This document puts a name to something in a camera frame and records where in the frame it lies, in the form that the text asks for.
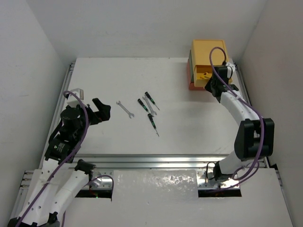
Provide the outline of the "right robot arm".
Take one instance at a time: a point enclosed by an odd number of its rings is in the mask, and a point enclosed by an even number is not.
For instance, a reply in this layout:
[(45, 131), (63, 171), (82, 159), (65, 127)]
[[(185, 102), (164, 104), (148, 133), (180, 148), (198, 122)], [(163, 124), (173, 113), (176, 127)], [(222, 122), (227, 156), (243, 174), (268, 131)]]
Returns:
[(256, 166), (259, 158), (273, 154), (274, 121), (257, 114), (243, 100), (239, 89), (234, 84), (228, 84), (231, 75), (231, 66), (215, 66), (205, 87), (229, 111), (239, 127), (234, 150), (225, 159), (215, 163), (213, 179), (216, 181), (234, 179), (237, 172), (248, 163), (252, 162), (251, 165)]

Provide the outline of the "yellow drawer box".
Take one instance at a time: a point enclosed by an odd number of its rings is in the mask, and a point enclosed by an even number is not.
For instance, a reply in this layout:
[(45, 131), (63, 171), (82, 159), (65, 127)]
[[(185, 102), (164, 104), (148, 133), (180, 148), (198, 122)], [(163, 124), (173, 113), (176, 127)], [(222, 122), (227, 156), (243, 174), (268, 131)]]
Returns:
[(212, 73), (212, 67), (209, 60), (210, 52), (214, 47), (220, 47), (225, 51), (226, 57), (219, 49), (215, 49), (212, 52), (212, 62), (214, 66), (222, 65), (223, 61), (228, 62), (229, 56), (227, 53), (224, 40), (198, 40), (192, 41), (191, 54), (192, 54), (192, 66), (194, 72), (194, 85), (196, 87), (205, 88), (209, 79), (200, 79), (200, 76), (204, 76), (204, 73)]

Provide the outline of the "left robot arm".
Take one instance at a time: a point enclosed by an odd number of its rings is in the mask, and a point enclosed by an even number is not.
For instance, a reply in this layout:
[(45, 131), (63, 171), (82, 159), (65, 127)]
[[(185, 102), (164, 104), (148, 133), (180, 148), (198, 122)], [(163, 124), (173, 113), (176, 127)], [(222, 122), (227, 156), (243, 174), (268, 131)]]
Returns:
[(33, 191), (9, 227), (59, 227), (65, 211), (78, 192), (93, 177), (94, 164), (80, 159), (70, 170), (75, 154), (88, 127), (110, 119), (109, 105), (94, 98), (94, 112), (89, 105), (69, 102), (60, 114), (60, 122), (49, 139), (39, 178), (31, 182)]

